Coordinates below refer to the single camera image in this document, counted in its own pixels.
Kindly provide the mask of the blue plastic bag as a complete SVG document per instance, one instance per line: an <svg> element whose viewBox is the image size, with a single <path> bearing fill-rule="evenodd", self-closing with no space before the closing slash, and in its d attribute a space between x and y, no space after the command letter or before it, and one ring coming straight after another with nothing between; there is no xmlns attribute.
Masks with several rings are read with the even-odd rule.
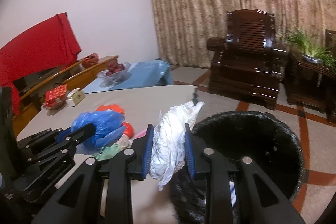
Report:
<svg viewBox="0 0 336 224"><path fill-rule="evenodd" d="M71 133L91 123L95 126L92 136L77 146L77 153L95 155L104 147L109 147L118 141L125 130L122 125L124 116L120 113L108 111L94 111L81 113L71 124ZM67 136L62 133L57 142L60 143Z"/></svg>

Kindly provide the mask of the white plastic bag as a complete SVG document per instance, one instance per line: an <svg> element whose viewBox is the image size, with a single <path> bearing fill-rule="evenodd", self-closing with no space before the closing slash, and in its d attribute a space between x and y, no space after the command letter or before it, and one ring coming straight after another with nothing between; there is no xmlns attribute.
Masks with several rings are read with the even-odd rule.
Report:
<svg viewBox="0 0 336 224"><path fill-rule="evenodd" d="M163 190L173 174L185 165L185 125L194 127L204 104L189 101L173 106L155 126L149 174L158 180L158 190Z"/></svg>

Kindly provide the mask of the orange foam net thick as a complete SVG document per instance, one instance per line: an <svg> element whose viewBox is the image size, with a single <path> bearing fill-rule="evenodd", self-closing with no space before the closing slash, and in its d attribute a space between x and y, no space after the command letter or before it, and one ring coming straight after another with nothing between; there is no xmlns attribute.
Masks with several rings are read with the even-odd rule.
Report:
<svg viewBox="0 0 336 224"><path fill-rule="evenodd" d="M129 139L131 139L134 136L133 127L131 126L131 124L127 122L124 122L122 125L125 127L123 134L126 135Z"/></svg>

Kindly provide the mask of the black lined trash bin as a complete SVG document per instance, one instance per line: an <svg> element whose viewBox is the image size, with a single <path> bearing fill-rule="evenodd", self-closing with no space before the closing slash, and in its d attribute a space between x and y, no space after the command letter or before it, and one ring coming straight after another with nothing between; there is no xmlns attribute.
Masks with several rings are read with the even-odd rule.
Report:
<svg viewBox="0 0 336 224"><path fill-rule="evenodd" d="M249 156L291 202L303 183L303 153L298 137L269 113L228 111L197 123L192 134L232 165ZM234 181L230 181L233 223L238 223ZM205 223L206 180L192 180L187 166L173 175L170 200L179 223Z"/></svg>

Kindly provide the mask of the green rubber glove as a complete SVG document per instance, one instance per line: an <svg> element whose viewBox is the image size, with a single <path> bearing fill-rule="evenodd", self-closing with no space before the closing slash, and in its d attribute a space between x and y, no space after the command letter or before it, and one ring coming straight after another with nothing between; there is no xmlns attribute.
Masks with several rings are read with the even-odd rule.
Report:
<svg viewBox="0 0 336 224"><path fill-rule="evenodd" d="M101 151L94 155L97 161L109 160L115 157L122 149L116 143L109 147L104 147Z"/></svg>

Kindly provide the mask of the red snack box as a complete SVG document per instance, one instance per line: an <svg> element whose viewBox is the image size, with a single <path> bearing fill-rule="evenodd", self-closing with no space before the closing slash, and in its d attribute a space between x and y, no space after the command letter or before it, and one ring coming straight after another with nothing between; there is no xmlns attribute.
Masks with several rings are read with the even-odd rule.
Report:
<svg viewBox="0 0 336 224"><path fill-rule="evenodd" d="M59 85L58 87L48 90L45 93L44 108L46 109L58 109L62 107L66 102L67 85Z"/></svg>

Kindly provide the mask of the white tissue box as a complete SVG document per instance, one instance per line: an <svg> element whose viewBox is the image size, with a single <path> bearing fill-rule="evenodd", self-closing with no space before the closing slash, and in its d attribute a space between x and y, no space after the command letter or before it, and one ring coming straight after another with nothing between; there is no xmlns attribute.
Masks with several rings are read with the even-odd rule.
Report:
<svg viewBox="0 0 336 224"><path fill-rule="evenodd" d="M66 103L68 107L77 106L85 98L84 92L80 88L76 88L69 92L66 96Z"/></svg>

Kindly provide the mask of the wooden TV cabinet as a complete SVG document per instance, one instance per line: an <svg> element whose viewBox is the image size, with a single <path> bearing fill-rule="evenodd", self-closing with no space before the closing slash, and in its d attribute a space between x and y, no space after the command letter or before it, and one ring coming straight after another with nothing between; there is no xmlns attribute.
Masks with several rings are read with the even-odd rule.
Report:
<svg viewBox="0 0 336 224"><path fill-rule="evenodd" d="M69 91L76 88L83 89L97 78L97 74L100 71L106 69L108 63L117 61L117 59L118 56L106 56L100 58L97 64L89 68L84 68L81 60L63 70L56 68L36 85L29 86L19 92L20 113L13 117L15 136L18 136L38 112L41 111L42 105L45 102L46 91L62 84L66 84Z"/></svg>

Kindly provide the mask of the red basket on cabinet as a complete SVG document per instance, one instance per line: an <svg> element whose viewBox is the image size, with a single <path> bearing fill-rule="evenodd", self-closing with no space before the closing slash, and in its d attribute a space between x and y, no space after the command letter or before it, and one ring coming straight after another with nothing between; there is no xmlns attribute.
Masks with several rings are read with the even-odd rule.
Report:
<svg viewBox="0 0 336 224"><path fill-rule="evenodd" d="M90 68L90 67L96 65L98 63L98 61L99 61L98 54L97 53L92 53L89 56L83 57L81 64L85 69L87 69L87 68Z"/></svg>

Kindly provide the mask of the glass fruit bowl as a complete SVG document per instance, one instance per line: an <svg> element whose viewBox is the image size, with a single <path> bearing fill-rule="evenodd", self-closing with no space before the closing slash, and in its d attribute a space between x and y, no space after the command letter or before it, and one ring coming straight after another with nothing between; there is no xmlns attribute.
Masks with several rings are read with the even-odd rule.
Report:
<svg viewBox="0 0 336 224"><path fill-rule="evenodd" d="M97 74L97 77L101 79L101 82L99 84L99 87L101 88L107 88L107 87L113 87L116 85L119 85L123 82L125 82L127 79L131 77L131 74L129 72L129 68L131 66L130 63L122 63L125 67L125 70L114 73L112 75L106 76L107 69L104 71L101 71Z"/></svg>

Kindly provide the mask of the red apples in bowl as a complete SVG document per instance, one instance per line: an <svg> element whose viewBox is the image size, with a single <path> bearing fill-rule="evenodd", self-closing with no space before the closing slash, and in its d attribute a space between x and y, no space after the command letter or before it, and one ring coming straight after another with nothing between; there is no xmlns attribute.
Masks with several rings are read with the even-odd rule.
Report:
<svg viewBox="0 0 336 224"><path fill-rule="evenodd" d="M112 60L111 62L109 62L106 66L107 72L106 72L106 76L112 75L114 73L120 72L125 70L125 67L123 64L119 64L117 62L117 60Z"/></svg>

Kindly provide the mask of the red cloth cover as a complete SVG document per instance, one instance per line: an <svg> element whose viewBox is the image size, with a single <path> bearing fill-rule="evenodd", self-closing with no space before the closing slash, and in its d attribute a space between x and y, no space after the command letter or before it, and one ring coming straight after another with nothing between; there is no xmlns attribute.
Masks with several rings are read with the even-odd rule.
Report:
<svg viewBox="0 0 336 224"><path fill-rule="evenodd" d="M22 77L77 60L81 48L67 13L56 14L29 28L1 48L1 87L12 88L14 114L19 114L19 92L13 82Z"/></svg>

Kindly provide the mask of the light blue tablecloth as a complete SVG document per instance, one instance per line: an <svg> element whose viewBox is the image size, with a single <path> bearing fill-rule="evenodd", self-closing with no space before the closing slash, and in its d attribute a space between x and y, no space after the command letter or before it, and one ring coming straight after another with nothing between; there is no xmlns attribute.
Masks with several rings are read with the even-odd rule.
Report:
<svg viewBox="0 0 336 224"><path fill-rule="evenodd" d="M106 71L100 72L97 78L83 88L85 94L98 93L113 90L145 88L151 86L165 86L174 83L170 64L162 60L142 61L139 63L127 63L126 72L121 71L115 77L117 81L113 85L107 85L102 76Z"/></svg>

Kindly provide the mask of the dark wooden side table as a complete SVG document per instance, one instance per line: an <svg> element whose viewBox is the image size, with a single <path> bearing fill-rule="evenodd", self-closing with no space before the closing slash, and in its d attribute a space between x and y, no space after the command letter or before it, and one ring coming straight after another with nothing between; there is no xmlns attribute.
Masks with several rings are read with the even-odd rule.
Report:
<svg viewBox="0 0 336 224"><path fill-rule="evenodd" d="M335 123L335 73L322 64L306 61L290 52L283 79L288 104L303 105L326 114Z"/></svg>

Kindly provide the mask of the green potted plant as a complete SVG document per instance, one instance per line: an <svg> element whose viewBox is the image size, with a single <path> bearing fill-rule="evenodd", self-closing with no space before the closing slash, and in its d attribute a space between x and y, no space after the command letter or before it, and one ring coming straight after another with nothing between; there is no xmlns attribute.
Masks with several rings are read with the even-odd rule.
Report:
<svg viewBox="0 0 336 224"><path fill-rule="evenodd" d="M277 34L277 38L286 42L291 50L299 51L308 63L322 65L335 72L335 57L328 47L316 44L315 37L297 27Z"/></svg>

